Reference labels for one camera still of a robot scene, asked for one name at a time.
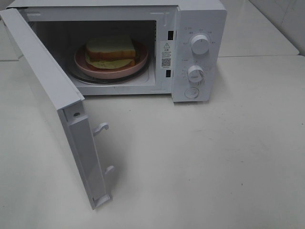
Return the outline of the round door release button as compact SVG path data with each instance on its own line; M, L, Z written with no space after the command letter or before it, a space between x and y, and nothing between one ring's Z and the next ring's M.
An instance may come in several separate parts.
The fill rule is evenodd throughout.
M196 87L191 87L185 90L184 95L189 99L197 98L199 95L199 89Z

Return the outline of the pink round plate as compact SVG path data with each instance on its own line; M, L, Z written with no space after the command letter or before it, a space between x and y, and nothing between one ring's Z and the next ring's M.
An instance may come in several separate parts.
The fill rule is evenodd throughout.
M137 42L135 40L133 40L132 42L135 46L137 54L134 61L134 66L126 65L117 69L93 69L92 66L90 66L89 63L86 61L85 46L80 47L74 54L74 63L76 64L77 69L80 70L82 73L96 79L112 80L133 75L139 72L147 63L149 51L146 46L141 42Z

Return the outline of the white microwave door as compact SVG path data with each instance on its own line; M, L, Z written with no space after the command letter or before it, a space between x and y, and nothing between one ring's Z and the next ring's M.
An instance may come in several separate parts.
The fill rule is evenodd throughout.
M17 9L2 10L0 17L38 107L60 147L71 152L90 206L96 209L111 199L105 176L114 166L101 166L94 140L109 125L91 128L84 97Z

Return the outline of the white bread sandwich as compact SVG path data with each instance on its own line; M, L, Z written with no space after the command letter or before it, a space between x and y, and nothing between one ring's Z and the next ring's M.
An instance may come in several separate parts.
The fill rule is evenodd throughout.
M93 69L120 69L134 66L137 52L128 35L92 38L85 44L85 60Z

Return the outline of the lower white microwave knob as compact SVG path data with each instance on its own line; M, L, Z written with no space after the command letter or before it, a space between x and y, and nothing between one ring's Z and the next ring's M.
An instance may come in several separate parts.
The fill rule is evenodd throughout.
M189 67L187 71L188 80L192 83L198 83L203 80L203 69L199 65L193 65Z

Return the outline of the white microwave knob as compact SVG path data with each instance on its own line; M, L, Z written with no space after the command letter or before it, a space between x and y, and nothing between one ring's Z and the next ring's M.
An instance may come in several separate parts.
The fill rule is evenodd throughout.
M191 49L194 54L205 54L210 47L210 38L204 33L195 34L191 38Z
M198 83L203 80L203 69L199 65L193 65L189 67L187 71L188 80L192 83Z

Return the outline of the white microwave oven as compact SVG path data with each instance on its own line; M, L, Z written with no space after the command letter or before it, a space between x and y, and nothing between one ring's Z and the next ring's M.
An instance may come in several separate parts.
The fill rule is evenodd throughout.
M17 9L82 96L170 94L175 102L207 101L227 12L218 0L16 0ZM192 52L191 38L204 33L209 50ZM87 40L128 35L149 51L149 66L137 78L118 83L92 84L66 72L70 54ZM199 65L204 78L188 80L189 67ZM184 95L199 89L197 98Z

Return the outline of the upper white microwave knob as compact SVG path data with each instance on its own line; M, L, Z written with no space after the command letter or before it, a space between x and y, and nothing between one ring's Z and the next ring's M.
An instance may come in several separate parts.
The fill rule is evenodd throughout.
M210 38L204 33L195 34L191 38L191 49L194 54L205 54L210 47Z

